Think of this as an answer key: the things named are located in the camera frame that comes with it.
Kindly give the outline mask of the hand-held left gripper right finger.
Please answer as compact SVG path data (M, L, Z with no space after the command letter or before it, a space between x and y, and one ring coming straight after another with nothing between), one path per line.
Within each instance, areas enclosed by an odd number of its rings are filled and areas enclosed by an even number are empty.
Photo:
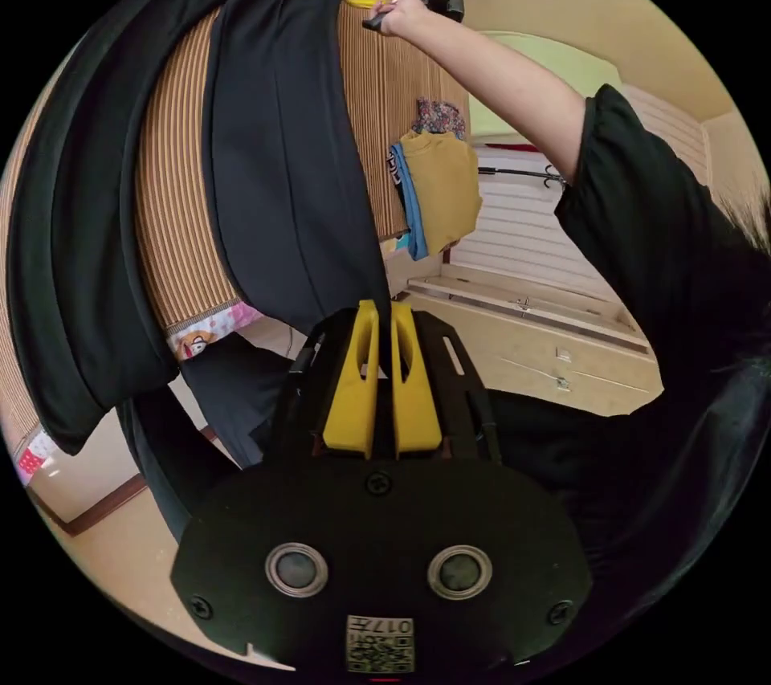
M441 428L409 305L391 305L390 334L396 452L436 451L441 444Z

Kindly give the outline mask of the person's right hand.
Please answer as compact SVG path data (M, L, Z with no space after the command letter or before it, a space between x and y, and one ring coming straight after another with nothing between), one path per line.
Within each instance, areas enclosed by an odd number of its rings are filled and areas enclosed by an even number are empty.
M422 0L378 1L365 25L385 36L409 39L420 26L432 21L433 15Z

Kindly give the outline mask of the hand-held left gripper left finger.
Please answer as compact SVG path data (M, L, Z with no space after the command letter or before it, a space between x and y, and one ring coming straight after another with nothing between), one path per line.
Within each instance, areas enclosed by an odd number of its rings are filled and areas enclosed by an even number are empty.
M350 342L322 432L332 451L370 454L379 374L380 324L375 303L359 303Z

